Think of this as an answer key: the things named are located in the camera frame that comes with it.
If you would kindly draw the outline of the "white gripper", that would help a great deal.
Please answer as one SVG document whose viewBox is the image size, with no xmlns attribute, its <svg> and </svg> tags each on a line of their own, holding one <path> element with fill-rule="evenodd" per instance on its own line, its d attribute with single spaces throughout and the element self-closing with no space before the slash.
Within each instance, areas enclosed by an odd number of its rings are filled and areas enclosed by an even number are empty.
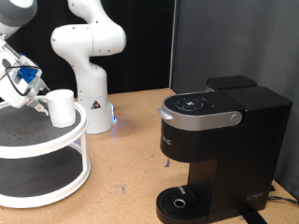
<svg viewBox="0 0 299 224">
<path fill-rule="evenodd" d="M 27 105 L 48 115 L 44 102 L 34 99 L 40 91 L 50 92 L 41 74 L 36 66 L 4 67 L 0 75 L 0 97 L 13 107 Z"/>
</svg>

